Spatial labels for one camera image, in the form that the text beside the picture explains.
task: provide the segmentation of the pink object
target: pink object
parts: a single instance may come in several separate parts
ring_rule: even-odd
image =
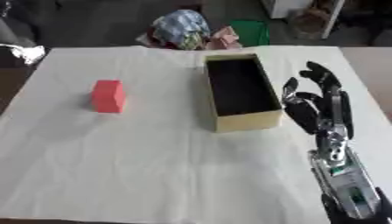
[[[242,48],[238,42],[238,35],[231,26],[226,26],[217,31],[211,38],[211,42],[206,45],[207,50],[235,49]]]
[[[96,112],[121,113],[125,103],[123,84],[119,80],[98,80],[95,83],[92,103]]]

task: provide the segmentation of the open box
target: open box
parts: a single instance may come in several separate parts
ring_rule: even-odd
[[[282,106],[257,55],[206,57],[216,132],[276,127]]]

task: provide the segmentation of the crumpled fabric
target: crumpled fabric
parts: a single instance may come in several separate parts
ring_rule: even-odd
[[[176,10],[153,23],[153,38],[162,46],[174,44],[178,49],[194,50],[203,46],[203,39],[209,39],[210,29],[206,20],[194,10]]]

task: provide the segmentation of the white cabinet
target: white cabinet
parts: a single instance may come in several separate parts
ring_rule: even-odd
[[[306,8],[312,0],[261,0],[271,18],[285,18],[292,10]]]

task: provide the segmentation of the black glove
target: black glove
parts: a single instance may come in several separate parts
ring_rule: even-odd
[[[357,220],[349,217],[346,212],[341,211],[336,202],[329,196],[323,194],[321,200],[331,224],[388,224],[392,219],[392,206],[380,188],[375,188],[381,202],[377,207],[376,214],[365,220]]]

